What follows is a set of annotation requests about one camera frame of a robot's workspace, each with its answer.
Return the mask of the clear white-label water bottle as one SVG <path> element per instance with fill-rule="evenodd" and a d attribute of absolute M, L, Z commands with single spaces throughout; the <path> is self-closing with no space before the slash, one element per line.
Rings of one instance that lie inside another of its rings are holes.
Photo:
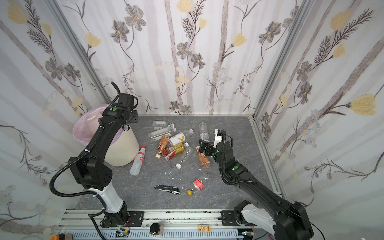
<path fill-rule="evenodd" d="M 208 126 L 205 122 L 201 122 L 199 124 L 199 130 L 200 130 L 200 139 L 206 142 L 209 142 L 209 133 L 208 133 Z"/>

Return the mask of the clear green-band square bottle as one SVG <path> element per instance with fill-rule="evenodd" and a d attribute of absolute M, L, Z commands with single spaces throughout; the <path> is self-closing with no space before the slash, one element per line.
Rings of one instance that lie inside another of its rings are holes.
<path fill-rule="evenodd" d="M 168 128 L 168 127 L 174 128 L 175 124 L 168 123 L 166 121 L 153 121 L 152 126 L 155 130 L 160 130 L 160 129 L 164 129 L 164 128 Z"/>

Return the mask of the frosted square bottle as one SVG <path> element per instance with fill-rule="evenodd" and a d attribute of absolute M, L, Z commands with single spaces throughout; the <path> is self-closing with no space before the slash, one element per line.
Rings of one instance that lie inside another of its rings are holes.
<path fill-rule="evenodd" d="M 174 127 L 167 127 L 167 128 L 163 128 L 163 129 L 160 129 L 160 130 L 156 130 L 154 132 L 151 132 L 148 134 L 148 137 L 151 141 L 153 142 L 156 142 L 156 141 L 159 141 L 161 140 L 161 138 L 163 136 L 168 136 L 170 137 L 171 134 L 173 134 L 174 132 L 176 132 L 176 128 Z"/>

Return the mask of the white yellow-label bottle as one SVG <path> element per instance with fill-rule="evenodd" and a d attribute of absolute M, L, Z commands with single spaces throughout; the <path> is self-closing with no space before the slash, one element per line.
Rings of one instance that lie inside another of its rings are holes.
<path fill-rule="evenodd" d="M 175 146 L 186 141 L 187 137 L 194 134 L 193 129 L 184 130 L 169 139 L 169 144 Z"/>

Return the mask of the white red-capped bottle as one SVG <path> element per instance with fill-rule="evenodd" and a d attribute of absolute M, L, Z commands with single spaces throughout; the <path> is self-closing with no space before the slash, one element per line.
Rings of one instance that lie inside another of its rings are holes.
<path fill-rule="evenodd" d="M 145 160 L 146 147 L 141 147 L 140 151 L 136 155 L 133 165 L 130 169 L 130 174 L 132 176 L 137 176 L 140 173 L 141 167 Z"/>

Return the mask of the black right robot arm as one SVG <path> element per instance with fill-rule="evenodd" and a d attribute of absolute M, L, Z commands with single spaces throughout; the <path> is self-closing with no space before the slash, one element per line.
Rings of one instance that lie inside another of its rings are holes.
<path fill-rule="evenodd" d="M 274 236 L 276 240 L 310 240 L 314 230 L 303 205 L 283 199 L 235 160 L 231 143 L 218 144 L 199 140 L 200 152 L 212 156 L 219 164 L 221 179 L 226 185 L 237 186 L 262 205 L 257 208 L 250 202 L 239 204 L 238 212 L 245 222 L 256 225 Z"/>

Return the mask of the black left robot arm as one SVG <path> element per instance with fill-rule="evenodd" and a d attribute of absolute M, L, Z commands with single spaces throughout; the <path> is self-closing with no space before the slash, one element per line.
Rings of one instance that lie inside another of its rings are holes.
<path fill-rule="evenodd" d="M 51 192 L 59 197 L 71 198 L 82 195 L 96 197 L 103 205 L 101 211 L 104 215 L 101 221 L 103 228 L 122 227 L 131 219 L 126 203 L 113 187 L 113 172 L 104 161 L 115 135 L 119 131 L 127 132 L 131 123 L 139 121 L 136 111 L 138 98 L 121 93 L 115 83 L 112 83 L 112 86 L 116 89 L 117 96 L 98 119 L 99 127 L 91 141 L 77 157 L 71 157 L 68 164 L 54 174 L 49 184 Z M 67 169 L 71 170 L 76 182 L 84 187 L 83 192 L 67 194 L 55 188 L 55 181 Z"/>

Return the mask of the purple plastic bin liner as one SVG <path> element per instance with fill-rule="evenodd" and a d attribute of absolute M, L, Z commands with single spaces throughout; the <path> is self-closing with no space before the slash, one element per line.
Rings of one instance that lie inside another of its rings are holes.
<path fill-rule="evenodd" d="M 89 110 L 73 127 L 73 137 L 83 146 L 87 146 L 99 128 L 98 119 L 108 107 L 108 104 L 100 105 Z"/>

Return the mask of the cream ribbed trash bin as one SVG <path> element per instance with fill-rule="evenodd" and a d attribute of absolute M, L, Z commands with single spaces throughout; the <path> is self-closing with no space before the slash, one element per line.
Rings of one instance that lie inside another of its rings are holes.
<path fill-rule="evenodd" d="M 140 151 L 140 145 L 132 129 L 123 131 L 119 139 L 110 145 L 105 162 L 113 167 L 122 167 L 132 162 Z"/>

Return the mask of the copper Nescafe bottle right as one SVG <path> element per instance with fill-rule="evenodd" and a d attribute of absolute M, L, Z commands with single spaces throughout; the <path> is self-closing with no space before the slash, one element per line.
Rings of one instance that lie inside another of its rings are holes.
<path fill-rule="evenodd" d="M 203 169 L 210 168 L 211 167 L 211 162 L 210 162 L 209 158 L 206 157 L 204 153 L 200 152 L 200 147 L 199 146 L 196 147 L 196 150 L 197 150 L 198 159 L 199 159 L 199 162 L 200 162 L 202 168 Z"/>

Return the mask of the crushed red can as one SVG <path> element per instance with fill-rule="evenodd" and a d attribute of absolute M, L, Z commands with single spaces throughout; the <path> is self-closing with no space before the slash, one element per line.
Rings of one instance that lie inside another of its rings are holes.
<path fill-rule="evenodd" d="M 198 190 L 198 191 L 201 191 L 203 188 L 204 188 L 204 184 L 203 182 L 200 180 L 200 179 L 196 179 L 194 182 L 193 182 L 195 188 Z"/>

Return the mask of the copper coffee bottle left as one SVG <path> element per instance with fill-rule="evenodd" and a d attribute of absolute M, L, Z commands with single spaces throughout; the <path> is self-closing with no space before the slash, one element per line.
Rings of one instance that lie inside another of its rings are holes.
<path fill-rule="evenodd" d="M 162 151 L 167 148 L 170 141 L 170 137 L 168 135 L 163 135 L 161 141 L 159 143 L 159 147 L 157 150 L 156 158 L 160 159 L 162 155 Z"/>

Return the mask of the black utility knife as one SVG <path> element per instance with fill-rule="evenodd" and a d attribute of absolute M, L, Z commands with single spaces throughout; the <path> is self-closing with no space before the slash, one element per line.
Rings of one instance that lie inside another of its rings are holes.
<path fill-rule="evenodd" d="M 167 192 L 167 193 L 171 193 L 173 195 L 179 195 L 181 193 L 179 188 L 174 187 L 174 186 L 156 185 L 156 186 L 154 186 L 154 189 L 159 190 L 159 191 L 163 191 L 163 192 Z"/>

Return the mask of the yellow tag label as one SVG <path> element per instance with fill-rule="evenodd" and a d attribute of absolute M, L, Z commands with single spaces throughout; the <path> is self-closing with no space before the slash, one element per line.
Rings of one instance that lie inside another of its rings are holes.
<path fill-rule="evenodd" d="M 198 230 L 199 233 L 210 233 L 212 231 L 210 225 L 199 225 Z"/>

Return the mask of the aluminium mounting rail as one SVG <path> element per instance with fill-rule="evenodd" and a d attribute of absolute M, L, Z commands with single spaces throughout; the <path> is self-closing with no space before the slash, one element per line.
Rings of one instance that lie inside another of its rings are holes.
<path fill-rule="evenodd" d="M 235 209 L 216 210 L 133 210 L 123 227 L 95 228 L 87 210 L 67 210 L 57 234 L 70 235 L 74 240 L 251 240 L 274 236 L 256 225 L 244 221 Z M 160 235 L 151 235 L 150 226 L 163 226 Z M 210 225 L 210 233 L 199 233 L 199 225 Z"/>

